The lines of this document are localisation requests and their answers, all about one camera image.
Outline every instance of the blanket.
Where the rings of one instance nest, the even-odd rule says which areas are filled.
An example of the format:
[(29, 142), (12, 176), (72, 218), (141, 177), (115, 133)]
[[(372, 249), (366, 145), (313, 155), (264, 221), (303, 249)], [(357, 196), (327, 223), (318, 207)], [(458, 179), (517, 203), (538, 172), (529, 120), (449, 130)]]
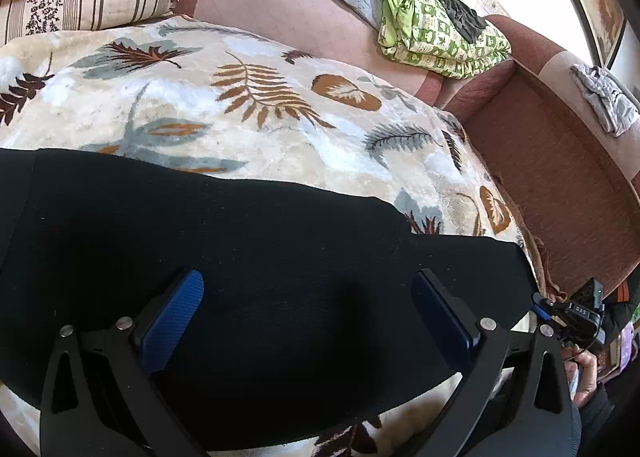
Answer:
[(456, 29), (440, 0), (384, 0), (378, 43), (396, 62), (469, 78), (506, 60), (511, 44), (490, 22), (474, 43)]
[[(416, 235), (485, 235), (527, 253), (452, 114), (354, 66), (183, 17), (38, 34), (2, 47), (0, 147), (89, 150), (202, 177), (373, 196), (394, 204)], [(529, 320), (517, 328), (528, 330)], [(434, 419), (459, 381), (453, 376), (372, 423), (349, 427), (366, 441), (360, 449), (343, 437), (347, 430), (332, 440), (342, 437), (345, 455), (362, 448), (390, 455)], [(6, 390), (2, 397), (10, 408), (0, 407), (21, 415), (37, 444), (25, 421), (33, 411), (18, 408)], [(327, 457), (327, 440), (246, 452)]]

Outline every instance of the leaf-patterned blanket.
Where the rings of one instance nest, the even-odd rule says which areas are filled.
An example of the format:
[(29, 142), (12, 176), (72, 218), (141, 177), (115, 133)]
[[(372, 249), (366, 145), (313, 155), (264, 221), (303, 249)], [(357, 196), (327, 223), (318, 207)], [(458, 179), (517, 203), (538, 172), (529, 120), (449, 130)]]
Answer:
[[(0, 49), (0, 120), (2, 148), (91, 150), (375, 196), (417, 235), (487, 235), (525, 249), (455, 117), (359, 68), (234, 28), (173, 17), (18, 38)], [(389, 455), (459, 379), (340, 433), (260, 453)]]

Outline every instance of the cable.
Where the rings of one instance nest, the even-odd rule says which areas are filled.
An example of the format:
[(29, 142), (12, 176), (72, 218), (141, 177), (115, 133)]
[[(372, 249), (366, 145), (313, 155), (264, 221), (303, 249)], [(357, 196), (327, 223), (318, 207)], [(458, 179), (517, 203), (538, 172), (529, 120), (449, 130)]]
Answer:
[(600, 332), (600, 327), (602, 327), (602, 321), (603, 320), (604, 320), (604, 308), (600, 312), (600, 322), (598, 323), (598, 328), (596, 329), (596, 332), (593, 335), (593, 339), (591, 340), (591, 343), (589, 345), (587, 345), (585, 348), (583, 348), (580, 352), (578, 352), (578, 354), (574, 354), (573, 356), (569, 356), (568, 358), (565, 358), (564, 360), (562, 360), (562, 363), (566, 363), (567, 361), (573, 360), (574, 358), (580, 356), (583, 352), (587, 352), (591, 348), (591, 346), (598, 339), (598, 333)]

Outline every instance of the brown sofa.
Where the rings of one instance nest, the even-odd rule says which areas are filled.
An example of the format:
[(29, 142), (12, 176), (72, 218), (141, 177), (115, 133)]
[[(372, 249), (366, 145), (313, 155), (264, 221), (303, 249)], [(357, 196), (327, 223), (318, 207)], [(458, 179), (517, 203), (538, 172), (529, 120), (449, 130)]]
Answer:
[[(436, 105), (462, 121), (522, 209), (545, 244), (554, 283), (571, 294), (595, 276), (610, 293), (640, 262), (636, 129), (604, 134), (569, 76), (577, 58), (510, 18), (489, 20), (510, 40), (514, 60), (461, 88), (445, 81)], [(564, 98), (548, 86), (555, 84)], [(616, 142), (630, 145), (620, 155), (609, 146)], [(633, 152), (635, 168), (625, 159)]]
[(490, 17), (514, 60), (455, 81), (384, 58), (377, 31), (340, 0), (180, 0), (177, 12), (359, 66), (455, 114), (542, 239), (564, 292), (595, 276), (608, 293), (638, 265), (640, 207), (630, 182), (640, 188), (640, 120), (620, 138), (606, 136), (569, 78), (577, 59), (540, 34)]

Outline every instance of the fingers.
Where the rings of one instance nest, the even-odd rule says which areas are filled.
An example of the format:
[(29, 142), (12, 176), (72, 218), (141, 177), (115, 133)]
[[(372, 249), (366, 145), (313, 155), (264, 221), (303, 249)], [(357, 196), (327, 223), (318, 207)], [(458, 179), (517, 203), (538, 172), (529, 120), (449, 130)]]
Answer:
[(564, 372), (566, 373), (566, 380), (571, 383), (575, 374), (578, 372), (578, 363), (575, 363), (574, 361), (565, 361)]
[(574, 396), (574, 405), (578, 408), (586, 405), (598, 388), (598, 358), (588, 351), (580, 351), (578, 347), (574, 357), (574, 361), (582, 368), (578, 390)]
[(589, 351), (585, 351), (581, 354), (576, 354), (574, 357), (574, 361), (581, 365), (585, 371), (587, 369), (595, 369), (596, 373), (598, 371), (598, 358), (596, 358), (595, 355), (591, 354)]
[(562, 347), (560, 349), (560, 355), (562, 356), (563, 360), (566, 360), (567, 358), (570, 358), (574, 355), (574, 350), (571, 347)]

